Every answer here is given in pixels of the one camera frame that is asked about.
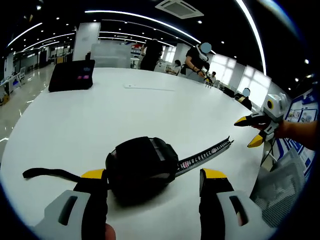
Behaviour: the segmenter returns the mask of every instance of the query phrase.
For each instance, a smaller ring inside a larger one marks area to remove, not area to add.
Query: tape measure strap
[[[187,157],[186,159],[180,160],[178,162],[178,170],[177,170],[177,173],[175,174],[175,177],[178,177],[190,171],[191,169],[206,163],[207,161],[213,159],[217,155],[224,152],[226,149],[229,148],[229,146],[233,142],[233,141],[229,141],[229,137],[230,136],[228,136],[228,138],[226,138],[225,140],[219,142],[218,144],[212,147],[209,147],[208,149],[202,152],[199,152],[193,156]]]

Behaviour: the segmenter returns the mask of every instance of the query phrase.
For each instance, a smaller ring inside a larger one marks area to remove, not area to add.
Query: black tape measure case
[[[175,179],[178,155],[163,140],[147,136],[118,145],[106,158],[113,193],[124,199],[158,191]]]

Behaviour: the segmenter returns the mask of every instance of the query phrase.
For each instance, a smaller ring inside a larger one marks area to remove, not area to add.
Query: white round table
[[[230,136],[234,143],[229,149],[179,176],[143,205],[123,208],[109,191],[107,223],[117,239],[200,239],[201,168],[222,171],[235,190],[248,195],[254,187],[263,147],[247,144],[258,130],[234,126],[249,114],[220,90],[192,80],[95,68],[89,90],[46,89],[27,108],[6,144],[1,183],[18,216],[34,226],[44,217],[45,207],[75,183],[53,176],[25,180],[22,173],[27,169],[63,169],[81,176],[105,168],[108,153],[117,145],[142,136],[161,138],[182,160]]]

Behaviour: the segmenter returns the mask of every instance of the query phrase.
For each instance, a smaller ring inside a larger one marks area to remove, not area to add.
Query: shiny floor
[[[25,76],[26,83],[15,89],[10,100],[0,106],[0,163],[10,134],[30,103],[49,85],[54,65],[31,71]]]

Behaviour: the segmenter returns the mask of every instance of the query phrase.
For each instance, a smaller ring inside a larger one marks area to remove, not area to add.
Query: display board
[[[315,94],[316,92],[310,89],[293,99],[284,119],[292,123],[310,123],[317,120],[319,109]],[[303,173],[308,177],[316,152],[290,138],[282,138],[276,139],[276,144],[273,147],[273,155],[279,160],[291,148],[295,148],[297,151],[304,165]]]

